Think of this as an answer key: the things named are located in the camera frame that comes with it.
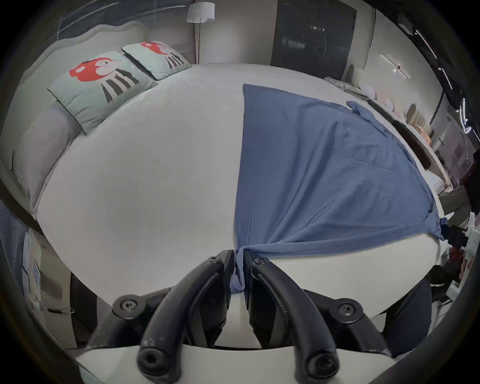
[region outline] light green pillow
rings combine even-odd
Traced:
[[[48,90],[89,134],[123,103],[157,82],[118,52],[79,63]]]
[[[190,63],[181,54],[161,41],[145,41],[121,49],[157,80],[190,67]]]

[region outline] floor lamp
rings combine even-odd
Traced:
[[[207,1],[190,4],[187,23],[198,24],[198,39],[196,41],[198,49],[196,49],[197,57],[195,58],[197,64],[200,64],[200,27],[208,19],[215,20],[215,4]]]

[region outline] ceiling light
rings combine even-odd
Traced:
[[[427,47],[428,47],[428,49],[430,50],[430,52],[432,53],[432,55],[438,60],[437,55],[435,55],[435,52],[434,52],[434,51],[432,50],[432,48],[428,45],[427,40],[425,40],[425,39],[423,38],[423,36],[421,35],[421,33],[420,33],[417,29],[415,30],[415,34],[416,34],[416,35],[418,34],[418,36],[421,37],[421,39],[425,42],[425,44],[427,45]]]

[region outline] grey pillow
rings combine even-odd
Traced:
[[[22,135],[12,155],[12,170],[34,214],[48,174],[82,127],[58,102]]]

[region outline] led light strip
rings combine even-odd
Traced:
[[[453,89],[452,87],[452,83],[450,82],[450,79],[448,78],[447,74],[445,73],[445,70],[443,68],[440,68],[442,70],[442,72],[444,73],[445,75],[445,78],[447,79],[448,81],[448,85],[450,86],[450,89]]]
[[[418,29],[415,30],[415,34],[421,37],[421,39],[422,39],[423,42],[427,45],[427,47],[428,47],[428,49],[430,50],[430,52],[432,53],[432,55],[438,60],[437,55],[435,55],[435,52],[434,52],[433,49],[428,45],[427,40],[425,40],[425,39],[423,38],[423,36],[421,35],[421,33],[418,31]]]
[[[462,99],[458,113],[460,114],[460,122],[462,123],[463,132],[470,133],[470,131],[472,130],[472,127],[466,126],[468,119],[465,116],[465,98]]]

